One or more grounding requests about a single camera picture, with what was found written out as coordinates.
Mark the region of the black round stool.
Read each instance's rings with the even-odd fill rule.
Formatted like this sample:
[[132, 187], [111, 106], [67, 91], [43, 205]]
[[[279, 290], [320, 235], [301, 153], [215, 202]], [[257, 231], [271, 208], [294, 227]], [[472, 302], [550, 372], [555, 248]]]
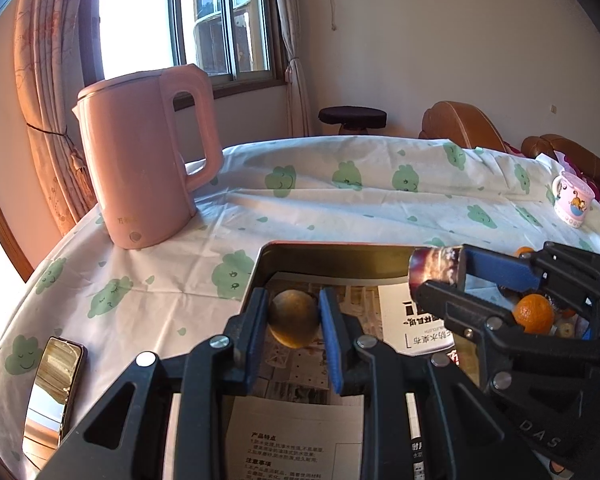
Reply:
[[318, 112], [318, 120], [325, 125], [338, 125], [341, 134], [368, 133], [385, 128], [388, 114], [378, 108], [365, 106], [330, 106]]

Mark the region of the large wrinkled tangerine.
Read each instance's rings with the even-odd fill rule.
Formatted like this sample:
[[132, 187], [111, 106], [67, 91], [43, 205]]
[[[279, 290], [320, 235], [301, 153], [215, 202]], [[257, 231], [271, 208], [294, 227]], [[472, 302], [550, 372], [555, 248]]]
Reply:
[[517, 324], [527, 334], [547, 335], [554, 324], [554, 310], [550, 302], [540, 294], [530, 294], [519, 300], [513, 310]]

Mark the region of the window with frame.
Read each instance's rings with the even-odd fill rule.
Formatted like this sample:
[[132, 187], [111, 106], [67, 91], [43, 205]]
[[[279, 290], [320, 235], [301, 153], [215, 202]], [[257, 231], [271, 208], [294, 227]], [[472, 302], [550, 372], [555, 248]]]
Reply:
[[81, 0], [79, 18], [87, 84], [185, 64], [218, 98], [284, 82], [275, 0]]

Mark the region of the smartphone with mirror screen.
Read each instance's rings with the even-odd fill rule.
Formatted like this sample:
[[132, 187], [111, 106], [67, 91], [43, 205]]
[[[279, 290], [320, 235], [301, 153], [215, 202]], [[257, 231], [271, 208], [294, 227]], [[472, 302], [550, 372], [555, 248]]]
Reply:
[[22, 452], [36, 472], [52, 458], [68, 434], [86, 349], [82, 344], [50, 337], [36, 369], [26, 419]]

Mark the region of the cloud pattern tablecloth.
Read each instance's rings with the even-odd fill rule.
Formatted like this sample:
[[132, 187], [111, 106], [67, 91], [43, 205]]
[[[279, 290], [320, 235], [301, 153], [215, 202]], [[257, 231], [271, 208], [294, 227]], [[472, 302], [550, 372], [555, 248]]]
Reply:
[[141, 250], [112, 244], [91, 210], [38, 265], [0, 340], [0, 456], [32, 479], [22, 437], [48, 338], [83, 344], [83, 416], [137, 353], [176, 356], [222, 330], [272, 240], [477, 245], [549, 240], [600, 253], [600, 206], [579, 229], [554, 211], [559, 165], [445, 140], [321, 136], [228, 148], [194, 196], [196, 217]]

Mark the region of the pink cartoon cup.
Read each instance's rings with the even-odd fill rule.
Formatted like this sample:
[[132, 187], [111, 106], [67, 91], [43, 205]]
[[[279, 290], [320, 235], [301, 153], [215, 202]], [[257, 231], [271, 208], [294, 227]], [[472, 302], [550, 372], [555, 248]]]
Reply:
[[590, 186], [575, 174], [562, 170], [552, 183], [554, 211], [568, 226], [580, 228], [595, 194]]

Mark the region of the pink left curtain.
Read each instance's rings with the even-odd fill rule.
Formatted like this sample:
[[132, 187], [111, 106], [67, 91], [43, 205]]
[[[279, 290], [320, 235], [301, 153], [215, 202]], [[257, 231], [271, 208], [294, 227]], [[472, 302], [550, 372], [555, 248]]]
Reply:
[[80, 66], [81, 0], [17, 0], [14, 31], [16, 92], [33, 165], [61, 235], [96, 198], [71, 109], [71, 77]]

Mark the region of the brown longan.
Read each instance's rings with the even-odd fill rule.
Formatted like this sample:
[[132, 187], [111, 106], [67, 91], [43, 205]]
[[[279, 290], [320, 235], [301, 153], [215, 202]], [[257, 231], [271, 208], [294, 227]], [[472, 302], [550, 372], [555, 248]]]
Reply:
[[268, 305], [268, 328], [288, 348], [300, 349], [312, 344], [320, 325], [320, 309], [308, 292], [286, 289]]

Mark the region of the paper leaflet in tin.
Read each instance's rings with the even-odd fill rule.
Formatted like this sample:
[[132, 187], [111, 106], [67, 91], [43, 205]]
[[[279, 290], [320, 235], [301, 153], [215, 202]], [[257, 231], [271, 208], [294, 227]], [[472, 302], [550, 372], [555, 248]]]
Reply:
[[[275, 298], [300, 290], [316, 298], [324, 287], [337, 295], [342, 313], [364, 333], [407, 356], [445, 353], [460, 357], [454, 337], [419, 309], [402, 278], [385, 281], [302, 282], [280, 274], [266, 290]], [[363, 399], [335, 393], [328, 377], [322, 335], [291, 349], [265, 336], [260, 370], [249, 396], [236, 399], [226, 435], [232, 479], [355, 479], [362, 457]]]

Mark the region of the pink electric kettle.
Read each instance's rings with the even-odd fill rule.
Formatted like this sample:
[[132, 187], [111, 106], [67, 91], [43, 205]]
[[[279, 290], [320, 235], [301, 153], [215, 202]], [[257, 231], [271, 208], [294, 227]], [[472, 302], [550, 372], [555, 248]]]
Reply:
[[[194, 174], [178, 149], [174, 99], [180, 93], [194, 99], [204, 151]], [[193, 192], [223, 165], [209, 76], [188, 64], [102, 80], [79, 92], [72, 111], [112, 242], [142, 249], [180, 232], [196, 214]]]

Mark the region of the brown leather sofa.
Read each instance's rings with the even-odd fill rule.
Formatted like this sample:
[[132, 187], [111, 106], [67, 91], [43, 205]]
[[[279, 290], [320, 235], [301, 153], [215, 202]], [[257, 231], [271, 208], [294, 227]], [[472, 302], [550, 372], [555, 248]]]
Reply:
[[422, 116], [422, 131], [419, 139], [451, 140], [461, 148], [490, 148], [512, 155], [535, 158], [545, 154], [556, 158], [565, 154], [570, 162], [596, 184], [600, 184], [600, 158], [591, 151], [559, 134], [528, 136], [517, 151], [507, 144], [488, 116], [471, 104], [440, 101], [426, 110]]

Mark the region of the small orange back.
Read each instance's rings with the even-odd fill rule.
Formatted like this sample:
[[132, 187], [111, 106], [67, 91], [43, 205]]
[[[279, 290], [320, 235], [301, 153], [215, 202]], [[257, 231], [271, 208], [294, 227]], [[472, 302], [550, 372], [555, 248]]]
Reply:
[[516, 250], [515, 257], [520, 258], [525, 254], [530, 254], [530, 252], [534, 252], [534, 249], [532, 247], [521, 246]]

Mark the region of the pink metal tin box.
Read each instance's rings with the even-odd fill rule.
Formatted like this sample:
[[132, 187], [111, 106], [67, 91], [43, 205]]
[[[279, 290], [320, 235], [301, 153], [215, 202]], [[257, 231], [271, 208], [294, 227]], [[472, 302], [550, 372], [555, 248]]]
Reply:
[[[289, 275], [295, 280], [302, 282], [327, 281], [327, 280], [372, 280], [385, 281], [402, 278], [408, 285], [408, 264], [412, 252], [418, 247], [413, 246], [391, 246], [391, 245], [351, 245], [351, 244], [328, 244], [328, 243], [270, 243], [265, 245], [257, 258], [256, 263], [250, 274], [245, 292], [245, 302], [249, 300], [251, 293], [257, 288], [266, 290], [268, 283], [280, 274]], [[476, 278], [466, 273], [465, 285], [455, 287], [465, 294], [475, 296], [486, 300], [491, 304], [509, 310], [514, 316], [513, 310], [517, 302], [522, 297], [537, 294], [537, 292], [515, 292], [503, 286], [492, 282]], [[567, 320], [576, 328], [576, 336], [572, 339], [588, 339], [591, 337], [591, 330], [600, 326], [600, 313], [596, 313], [590, 320], [578, 315], [575, 310], [558, 307], [556, 301], [550, 296], [544, 296], [552, 305], [554, 310], [554, 324], [549, 334], [543, 336], [555, 336], [556, 324], [561, 320]], [[268, 308], [266, 308], [266, 331], [272, 334], [268, 328]], [[491, 401], [481, 385], [480, 356], [479, 345], [475, 343], [475, 333], [472, 330], [466, 330], [465, 336], [460, 336], [451, 332], [456, 344], [456, 350], [460, 359], [456, 364], [465, 375], [474, 383], [474, 385]], [[431, 358], [438, 353], [425, 354]], [[504, 416], [504, 414], [494, 405], [494, 408]], [[516, 434], [520, 433], [510, 425]], [[530, 450], [536, 455], [538, 460], [545, 467], [545, 462], [550, 460], [538, 451], [535, 451], [530, 445]], [[231, 479], [227, 471], [226, 459], [226, 440], [225, 450], [225, 478]], [[415, 465], [416, 476], [413, 479], [428, 479], [424, 475], [424, 464], [417, 462]], [[600, 474], [575, 474], [567, 469], [574, 478], [577, 479], [600, 479]]]

